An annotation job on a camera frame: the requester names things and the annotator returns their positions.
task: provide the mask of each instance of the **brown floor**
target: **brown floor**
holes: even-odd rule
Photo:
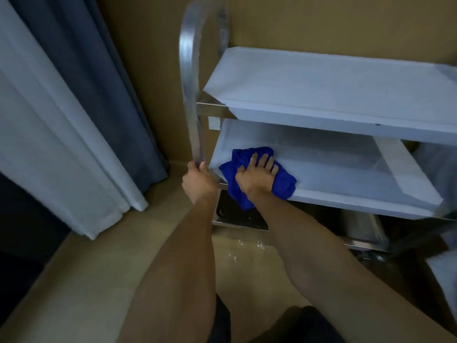
[[[95,241],[71,233],[0,330],[0,342],[115,342],[135,288],[191,203],[181,173],[155,185],[144,212],[130,211]],[[232,342],[268,330],[309,303],[289,281],[267,232],[217,229],[217,289],[232,317]]]

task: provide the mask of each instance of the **blue cloth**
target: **blue cloth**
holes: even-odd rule
[[[254,205],[248,200],[246,194],[239,188],[238,183],[235,180],[235,175],[241,165],[246,168],[248,167],[249,160],[254,153],[259,155],[258,159],[260,159],[260,157],[264,154],[268,154],[268,158],[270,158],[270,156],[273,156],[273,149],[270,147],[233,149],[232,160],[219,166],[219,169],[222,171],[222,174],[228,183],[228,194],[239,203],[243,210],[252,209],[254,208]],[[295,184],[297,183],[297,180],[284,170],[284,168],[277,161],[275,161],[275,165],[279,167],[279,171],[276,174],[271,192],[276,197],[287,200],[295,191]]]

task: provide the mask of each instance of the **finger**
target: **finger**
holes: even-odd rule
[[[195,162],[193,161],[189,161],[189,163],[187,164],[187,169],[190,171],[190,170],[196,170],[197,169],[197,166],[195,165]]]
[[[259,167],[265,167],[266,161],[268,160],[268,154],[262,155],[262,157],[259,160],[259,164],[257,166]]]
[[[279,171],[279,166],[274,165],[274,166],[273,166],[273,169],[271,170],[271,174],[273,175],[273,177],[276,176],[276,174],[278,173],[278,171]]]
[[[257,153],[254,153],[252,156],[251,156],[251,159],[249,160],[249,167],[255,167],[255,165],[257,164]]]
[[[208,165],[207,165],[206,161],[203,161],[200,164],[199,170],[200,170],[200,172],[203,172],[206,175],[208,174]]]
[[[270,156],[270,158],[268,159],[268,162],[266,163],[265,165],[265,169],[270,172],[271,169],[273,168],[273,165],[275,164],[275,157],[274,156]]]

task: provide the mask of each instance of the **metal frame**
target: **metal frame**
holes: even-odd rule
[[[222,56],[229,45],[229,22],[222,0],[194,0],[187,5],[181,24],[179,39],[179,61],[181,74],[181,88],[186,112],[187,129],[191,143],[193,161],[199,166],[205,160],[202,147],[201,126],[199,115],[235,118],[227,106],[209,94],[199,91],[199,54],[203,26],[212,14],[216,14],[219,21],[219,54]],[[223,107],[214,111],[214,106]],[[219,188],[226,190],[227,184],[220,179]],[[449,230],[457,228],[457,216],[449,214],[446,219],[428,218],[421,220],[403,219],[401,224],[414,225],[414,232],[400,241],[389,244],[384,231],[375,231],[379,242],[367,242],[342,237],[343,243],[350,249],[374,250],[390,252],[397,255],[407,249],[413,248],[426,239]],[[214,225],[243,227],[234,225],[218,217],[215,213]]]
[[[222,0],[194,0],[188,4],[184,12],[179,37],[182,97],[191,141],[192,158],[197,166],[205,159],[197,112],[197,98],[200,93],[198,57],[203,26],[213,13],[217,13],[219,20],[219,54],[222,56],[229,45],[230,36],[229,22]]]

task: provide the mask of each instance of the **gray curtain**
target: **gray curtain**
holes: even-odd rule
[[[167,178],[95,0],[9,0],[138,188]]]

